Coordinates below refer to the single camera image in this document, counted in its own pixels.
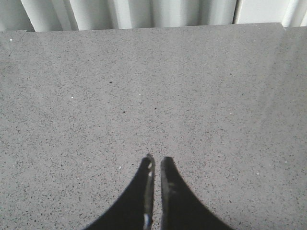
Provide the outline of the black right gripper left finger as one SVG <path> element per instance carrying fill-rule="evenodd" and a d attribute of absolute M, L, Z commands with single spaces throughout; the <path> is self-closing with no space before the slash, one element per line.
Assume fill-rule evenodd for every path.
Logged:
<path fill-rule="evenodd" d="M 153 224 L 155 162 L 148 154 L 114 204 L 87 230 L 150 230 Z"/>

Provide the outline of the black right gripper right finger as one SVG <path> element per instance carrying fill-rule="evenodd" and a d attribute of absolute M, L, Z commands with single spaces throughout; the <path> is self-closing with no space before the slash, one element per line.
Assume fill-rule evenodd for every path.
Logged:
<path fill-rule="evenodd" d="M 163 230 L 230 230 L 190 190 L 171 157 L 161 162 Z"/>

